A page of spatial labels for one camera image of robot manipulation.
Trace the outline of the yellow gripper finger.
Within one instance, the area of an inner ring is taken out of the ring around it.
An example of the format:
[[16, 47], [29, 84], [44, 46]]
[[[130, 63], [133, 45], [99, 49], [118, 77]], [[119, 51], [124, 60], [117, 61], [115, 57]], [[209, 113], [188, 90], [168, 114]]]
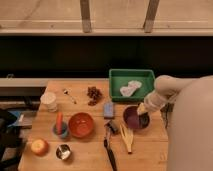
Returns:
[[148, 110], [146, 109], [145, 105], [143, 103], [140, 103], [137, 107], [137, 115], [141, 116], [147, 112]]

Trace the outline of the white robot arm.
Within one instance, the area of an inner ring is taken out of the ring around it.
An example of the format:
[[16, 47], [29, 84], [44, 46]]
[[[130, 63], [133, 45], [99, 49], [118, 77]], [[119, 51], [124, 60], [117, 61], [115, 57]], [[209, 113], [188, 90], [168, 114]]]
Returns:
[[138, 106], [139, 116], [174, 107], [169, 118], [166, 171], [213, 171], [213, 75], [156, 78]]

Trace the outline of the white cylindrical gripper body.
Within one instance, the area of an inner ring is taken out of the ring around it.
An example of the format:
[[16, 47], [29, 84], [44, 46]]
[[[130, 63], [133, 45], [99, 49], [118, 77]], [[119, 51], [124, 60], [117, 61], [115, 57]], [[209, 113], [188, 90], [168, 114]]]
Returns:
[[156, 91], [152, 91], [144, 98], [144, 105], [148, 112], [155, 112], [160, 110], [166, 103], [166, 99], [158, 94]]

